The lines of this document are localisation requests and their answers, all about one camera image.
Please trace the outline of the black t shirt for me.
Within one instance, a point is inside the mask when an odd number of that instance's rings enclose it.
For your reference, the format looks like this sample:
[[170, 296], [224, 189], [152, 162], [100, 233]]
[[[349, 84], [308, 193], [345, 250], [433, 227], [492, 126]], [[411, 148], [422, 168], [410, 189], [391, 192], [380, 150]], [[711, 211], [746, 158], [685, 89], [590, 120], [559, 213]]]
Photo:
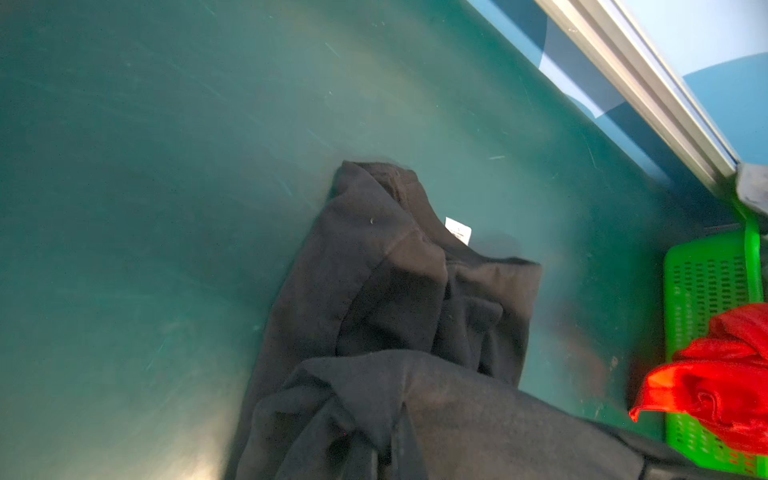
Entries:
[[406, 407], [428, 479], [716, 479], [672, 448], [519, 387], [542, 269], [452, 235], [417, 175], [344, 162], [272, 307], [229, 479], [391, 479]]

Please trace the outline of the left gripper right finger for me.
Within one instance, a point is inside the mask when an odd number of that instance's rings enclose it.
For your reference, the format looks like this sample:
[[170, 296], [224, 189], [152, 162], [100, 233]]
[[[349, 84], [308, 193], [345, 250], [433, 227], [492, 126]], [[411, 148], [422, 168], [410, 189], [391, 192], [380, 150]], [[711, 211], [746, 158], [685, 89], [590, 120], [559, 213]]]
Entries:
[[410, 414], [402, 407], [391, 435], [391, 479], [427, 480], [425, 464]]

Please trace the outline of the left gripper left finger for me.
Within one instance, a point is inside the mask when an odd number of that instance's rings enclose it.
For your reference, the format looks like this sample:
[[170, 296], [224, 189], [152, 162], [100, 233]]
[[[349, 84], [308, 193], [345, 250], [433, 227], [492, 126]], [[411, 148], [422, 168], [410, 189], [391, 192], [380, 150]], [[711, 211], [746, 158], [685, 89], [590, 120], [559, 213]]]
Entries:
[[341, 479], [377, 480], [378, 470], [378, 451], [364, 435], [356, 433], [350, 440]]

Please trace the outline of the green plastic basket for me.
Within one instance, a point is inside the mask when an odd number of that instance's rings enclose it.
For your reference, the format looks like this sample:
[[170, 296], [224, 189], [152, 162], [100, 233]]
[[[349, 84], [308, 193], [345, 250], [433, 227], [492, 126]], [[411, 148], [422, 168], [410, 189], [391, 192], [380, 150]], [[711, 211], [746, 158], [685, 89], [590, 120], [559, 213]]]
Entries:
[[[665, 357], [709, 332], [710, 319], [764, 300], [761, 235], [755, 215], [733, 203], [739, 224], [671, 248], [664, 259]], [[767, 458], [729, 449], [684, 414], [666, 416], [669, 446], [697, 465], [748, 477], [767, 477]]]

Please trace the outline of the grey t shirt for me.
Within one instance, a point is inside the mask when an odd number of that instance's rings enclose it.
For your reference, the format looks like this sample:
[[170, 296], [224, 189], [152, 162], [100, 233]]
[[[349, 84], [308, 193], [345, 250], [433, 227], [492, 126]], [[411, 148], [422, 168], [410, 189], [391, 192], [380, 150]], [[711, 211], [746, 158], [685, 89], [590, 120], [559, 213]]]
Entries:
[[750, 210], [768, 215], [768, 166], [740, 163], [737, 168], [736, 193]]

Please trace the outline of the back aluminium frame rail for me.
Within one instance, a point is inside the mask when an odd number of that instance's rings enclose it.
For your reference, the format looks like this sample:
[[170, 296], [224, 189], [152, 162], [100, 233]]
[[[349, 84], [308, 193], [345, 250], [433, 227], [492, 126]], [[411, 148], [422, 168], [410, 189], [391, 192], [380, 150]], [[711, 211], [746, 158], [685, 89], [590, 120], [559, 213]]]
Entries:
[[704, 187], [719, 197], [732, 193], [735, 149], [623, 2], [538, 5]]

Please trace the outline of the red t shirt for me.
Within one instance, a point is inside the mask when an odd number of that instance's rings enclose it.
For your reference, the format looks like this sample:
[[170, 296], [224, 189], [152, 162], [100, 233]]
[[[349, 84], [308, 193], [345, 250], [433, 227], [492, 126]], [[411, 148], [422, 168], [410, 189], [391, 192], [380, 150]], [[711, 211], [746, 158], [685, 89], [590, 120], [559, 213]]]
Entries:
[[713, 317], [708, 334], [645, 376], [629, 416], [687, 414], [726, 446], [767, 454], [767, 305]]

